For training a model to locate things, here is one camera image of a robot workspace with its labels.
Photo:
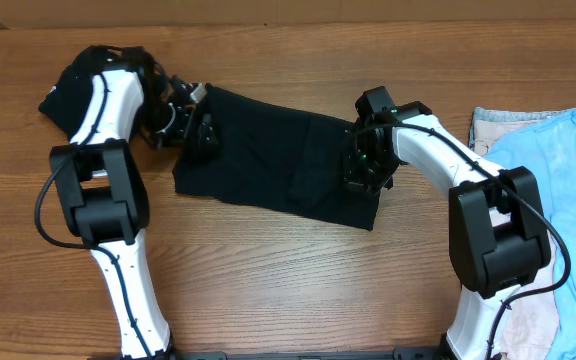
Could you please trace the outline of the black t-shirt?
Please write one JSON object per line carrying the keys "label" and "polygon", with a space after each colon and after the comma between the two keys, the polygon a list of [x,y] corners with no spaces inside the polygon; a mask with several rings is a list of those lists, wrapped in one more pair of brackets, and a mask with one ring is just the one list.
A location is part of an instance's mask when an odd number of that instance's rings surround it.
{"label": "black t-shirt", "polygon": [[218,147],[182,153],[172,170],[176,193],[373,229],[378,196],[342,183],[350,122],[216,86],[208,86],[201,108],[211,117]]}

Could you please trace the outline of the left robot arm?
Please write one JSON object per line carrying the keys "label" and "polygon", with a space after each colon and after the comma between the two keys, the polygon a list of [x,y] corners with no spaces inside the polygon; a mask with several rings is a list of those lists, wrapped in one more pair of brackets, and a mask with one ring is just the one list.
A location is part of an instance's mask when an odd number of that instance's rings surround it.
{"label": "left robot arm", "polygon": [[52,148],[45,187],[57,190],[73,248],[91,253],[120,330],[122,359],[179,354],[154,291],[147,258],[147,190],[129,142],[181,147],[202,157],[218,149],[202,83],[169,77],[142,47],[92,45],[60,76],[40,111],[69,142]]}

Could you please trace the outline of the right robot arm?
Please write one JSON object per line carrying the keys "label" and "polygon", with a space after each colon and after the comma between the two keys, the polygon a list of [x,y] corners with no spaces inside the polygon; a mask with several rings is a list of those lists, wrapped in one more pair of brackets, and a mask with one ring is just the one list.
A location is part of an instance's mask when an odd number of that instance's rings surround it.
{"label": "right robot arm", "polygon": [[377,195],[410,164],[446,196],[449,257],[461,283],[456,317],[436,346],[400,347],[396,359],[490,359],[510,300],[551,260],[535,176],[474,153],[419,101],[397,106],[384,87],[355,103],[342,155],[346,188]]}

